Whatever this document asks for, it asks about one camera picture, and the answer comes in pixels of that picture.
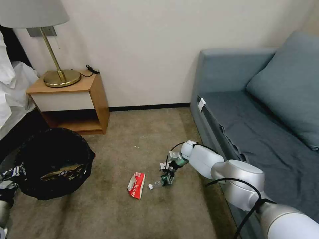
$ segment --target lamp shade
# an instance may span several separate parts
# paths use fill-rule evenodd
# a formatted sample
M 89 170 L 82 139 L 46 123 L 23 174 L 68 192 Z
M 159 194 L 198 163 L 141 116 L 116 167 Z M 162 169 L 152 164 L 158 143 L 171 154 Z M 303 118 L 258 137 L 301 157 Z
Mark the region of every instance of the lamp shade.
M 4 27 L 48 27 L 68 20 L 60 0 L 0 0 L 0 25 Z

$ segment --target black wire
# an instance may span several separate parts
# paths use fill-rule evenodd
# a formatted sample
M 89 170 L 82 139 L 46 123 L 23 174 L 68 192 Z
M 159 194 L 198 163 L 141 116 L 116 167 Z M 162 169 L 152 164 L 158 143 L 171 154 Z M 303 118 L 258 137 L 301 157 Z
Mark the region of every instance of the black wire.
M 256 187 L 254 187 L 253 185 L 251 185 L 250 183 L 244 181 L 244 180 L 241 180 L 241 179 L 236 179 L 236 178 L 222 178 L 222 179 L 217 179 L 217 180 L 214 180 L 208 184 L 206 184 L 206 187 L 208 187 L 209 185 L 212 185 L 212 184 L 216 184 L 220 181 L 227 181 L 227 180 L 232 180 L 232 181 L 238 181 L 238 182 L 241 182 L 241 183 L 244 183 L 246 185 L 248 185 L 249 187 L 251 187 L 253 190 L 255 190 L 255 192 L 258 194 L 258 200 L 256 201 L 255 205 L 252 207 L 252 209 L 247 213 L 247 215 L 244 217 L 244 219 L 242 220 L 242 222 L 239 224 L 238 228 L 237 228 L 237 231 L 234 235 L 234 239 L 237 239 L 241 229 L 243 228 L 243 226 L 245 225 L 245 223 L 248 221 L 248 219 L 250 218 L 250 216 L 253 214 L 253 212 L 259 208 L 264 202 L 268 201 L 268 202 L 272 202 L 270 200 L 265 200 L 263 201 L 262 200 L 262 195 L 260 194 L 260 192 L 258 191 L 258 189 Z
M 87 68 L 89 71 L 91 71 L 92 74 L 89 75 L 89 76 L 86 76 L 86 75 L 83 75 L 82 73 L 80 73 L 82 76 L 91 77 L 93 74 L 96 74 L 96 75 L 101 74 L 100 72 L 98 72 L 98 71 L 96 71 L 96 70 L 93 70 L 93 68 L 92 68 L 91 66 L 89 66 L 89 65 L 86 65 L 86 68 Z
M 186 143 L 186 142 L 182 142 L 182 143 L 179 143 L 179 144 L 175 145 L 174 147 L 172 147 L 172 149 L 170 151 L 172 151 L 174 148 L 176 148 L 177 146 L 179 146 L 179 145 L 181 145 L 183 143 Z M 168 154 L 166 156 L 166 162 L 165 162 L 165 169 L 164 170 L 166 170 L 167 160 L 168 160 Z
M 83 75 L 82 73 L 80 73 L 82 76 L 85 76 L 85 77 L 91 77 L 92 75 L 93 75 L 93 72 L 92 72 L 92 74 L 91 75 L 89 75 L 89 76 L 86 76 L 86 75 Z

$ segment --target baseboard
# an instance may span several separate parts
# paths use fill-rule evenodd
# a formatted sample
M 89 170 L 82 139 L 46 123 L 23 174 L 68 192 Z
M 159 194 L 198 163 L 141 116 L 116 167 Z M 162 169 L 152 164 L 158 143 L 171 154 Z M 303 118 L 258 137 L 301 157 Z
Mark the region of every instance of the baseboard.
M 177 104 L 162 104 L 162 105 L 145 105 L 145 106 L 122 106 L 110 107 L 110 112 L 114 111 L 128 111 L 128 110 L 152 110 L 152 109 L 165 109 L 165 108 L 182 108 L 189 107 L 190 103 L 177 103 Z

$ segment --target white wall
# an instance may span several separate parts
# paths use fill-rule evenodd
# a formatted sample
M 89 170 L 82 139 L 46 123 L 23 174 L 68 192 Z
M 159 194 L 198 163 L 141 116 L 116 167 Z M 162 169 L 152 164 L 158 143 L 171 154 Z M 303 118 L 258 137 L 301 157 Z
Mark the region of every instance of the white wall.
M 198 53 L 279 46 L 314 0 L 62 0 L 70 22 L 50 38 L 63 68 L 101 71 L 109 105 L 189 102 Z M 16 30 L 32 65 L 54 69 L 41 38 Z
M 302 30 L 319 36 L 319 0 L 315 0 L 315 5 L 303 25 Z

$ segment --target carpet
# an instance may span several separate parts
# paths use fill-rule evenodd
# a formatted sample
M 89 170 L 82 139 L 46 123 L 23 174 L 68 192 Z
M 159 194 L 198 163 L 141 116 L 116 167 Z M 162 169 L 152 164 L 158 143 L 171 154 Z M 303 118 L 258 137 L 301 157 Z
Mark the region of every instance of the carpet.
M 159 163 L 188 139 L 200 141 L 189 108 L 113 112 L 105 135 L 87 135 L 92 174 L 73 194 L 38 201 L 17 193 L 9 239 L 232 238 L 236 227 L 218 185 L 190 165 L 174 184 L 150 191 Z M 141 200 L 129 197 L 135 172 L 146 173 Z

